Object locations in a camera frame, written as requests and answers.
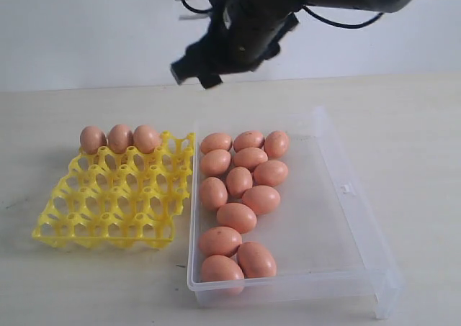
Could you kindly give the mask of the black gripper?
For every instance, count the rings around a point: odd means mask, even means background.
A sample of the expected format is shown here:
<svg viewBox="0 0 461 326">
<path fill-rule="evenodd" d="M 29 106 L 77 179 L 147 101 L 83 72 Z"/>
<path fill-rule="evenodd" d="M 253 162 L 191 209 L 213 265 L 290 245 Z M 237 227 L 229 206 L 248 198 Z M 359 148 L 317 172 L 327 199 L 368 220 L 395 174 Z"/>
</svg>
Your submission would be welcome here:
<svg viewBox="0 0 461 326">
<path fill-rule="evenodd" d="M 212 19 L 205 36 L 173 62 L 178 85 L 197 78 L 203 89 L 223 83 L 220 75 L 257 69 L 271 42 L 300 8 L 300 0 L 209 0 Z"/>
</svg>

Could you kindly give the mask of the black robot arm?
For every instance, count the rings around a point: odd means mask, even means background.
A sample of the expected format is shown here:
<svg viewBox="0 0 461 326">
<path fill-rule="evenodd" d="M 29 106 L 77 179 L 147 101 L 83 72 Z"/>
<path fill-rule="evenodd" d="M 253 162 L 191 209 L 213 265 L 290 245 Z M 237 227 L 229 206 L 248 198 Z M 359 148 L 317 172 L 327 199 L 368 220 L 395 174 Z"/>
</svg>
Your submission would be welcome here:
<svg viewBox="0 0 461 326">
<path fill-rule="evenodd" d="M 297 12 L 310 6 L 396 12 L 410 0 L 208 0 L 205 35 L 171 64 L 178 84 L 197 78 L 205 89 L 228 74 L 255 71 L 280 52 L 280 40 L 299 23 Z"/>
</svg>

